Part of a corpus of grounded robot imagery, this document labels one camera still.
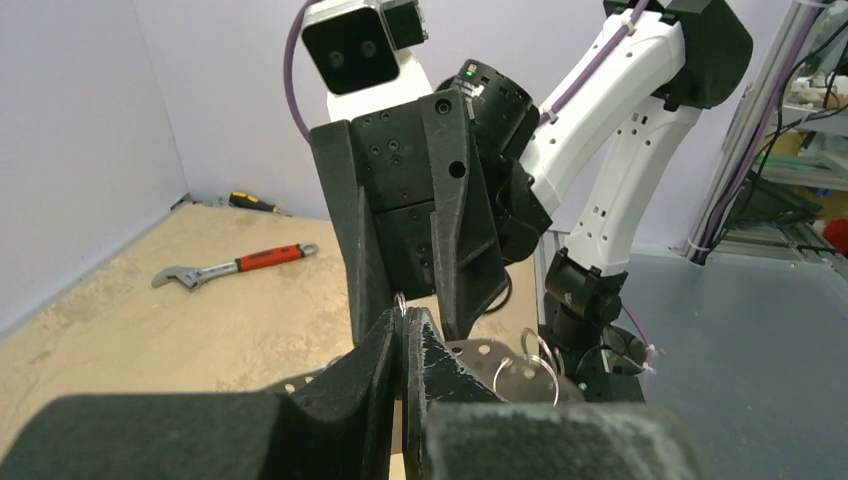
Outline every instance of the wooden tabletop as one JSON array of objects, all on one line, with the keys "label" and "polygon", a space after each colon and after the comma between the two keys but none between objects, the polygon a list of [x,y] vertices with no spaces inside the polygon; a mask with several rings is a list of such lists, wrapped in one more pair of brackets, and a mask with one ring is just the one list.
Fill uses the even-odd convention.
[{"label": "wooden tabletop", "polygon": [[[150,286],[165,267],[208,266],[299,242],[321,250],[194,292]],[[521,330],[536,323],[533,262],[509,272],[512,299],[480,319],[471,337],[520,351]],[[411,303],[438,312],[435,297]],[[0,343],[0,455],[63,395],[250,391],[351,348],[344,263],[328,222],[189,205]],[[397,464],[392,478],[402,472]]]}]

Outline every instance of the gray floor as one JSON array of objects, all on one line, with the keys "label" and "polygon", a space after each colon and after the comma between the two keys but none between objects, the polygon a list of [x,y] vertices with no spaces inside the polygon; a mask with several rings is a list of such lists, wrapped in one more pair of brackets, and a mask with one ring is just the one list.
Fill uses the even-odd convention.
[{"label": "gray floor", "polygon": [[666,352],[645,396],[689,426],[707,478],[848,478],[842,278],[727,255],[636,255],[628,271],[622,298]]}]

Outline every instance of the wrench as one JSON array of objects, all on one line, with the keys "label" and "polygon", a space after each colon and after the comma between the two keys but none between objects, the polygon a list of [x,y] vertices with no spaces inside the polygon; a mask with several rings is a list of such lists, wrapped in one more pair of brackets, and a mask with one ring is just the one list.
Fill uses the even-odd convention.
[{"label": "wrench", "polygon": [[190,292],[193,292],[213,278],[291,262],[314,255],[316,252],[318,252],[318,245],[314,243],[298,243],[296,245],[252,253],[237,258],[232,262],[222,263],[212,267],[168,267],[153,277],[153,281],[150,284],[153,288],[159,288],[172,280],[176,280],[183,284]]}]

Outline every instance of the yellow and black screwdriver handle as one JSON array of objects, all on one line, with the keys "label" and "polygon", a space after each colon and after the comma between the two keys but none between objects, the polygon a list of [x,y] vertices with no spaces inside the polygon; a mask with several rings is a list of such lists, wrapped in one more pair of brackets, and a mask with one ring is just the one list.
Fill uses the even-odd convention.
[{"label": "yellow and black screwdriver handle", "polygon": [[249,210],[259,210],[260,212],[280,213],[280,209],[276,205],[265,203],[253,195],[244,192],[231,193],[230,205],[238,208],[247,208]]}]

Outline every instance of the camera lens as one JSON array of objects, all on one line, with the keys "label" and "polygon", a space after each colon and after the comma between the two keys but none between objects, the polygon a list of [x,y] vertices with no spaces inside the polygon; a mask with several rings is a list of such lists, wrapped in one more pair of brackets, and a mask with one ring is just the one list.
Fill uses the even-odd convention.
[{"label": "camera lens", "polygon": [[377,54],[377,44],[371,40],[362,42],[362,54],[367,58],[371,58]]},{"label": "camera lens", "polygon": [[333,51],[330,52],[329,60],[331,67],[341,68],[341,66],[344,64],[344,55],[342,55],[341,52]]}]

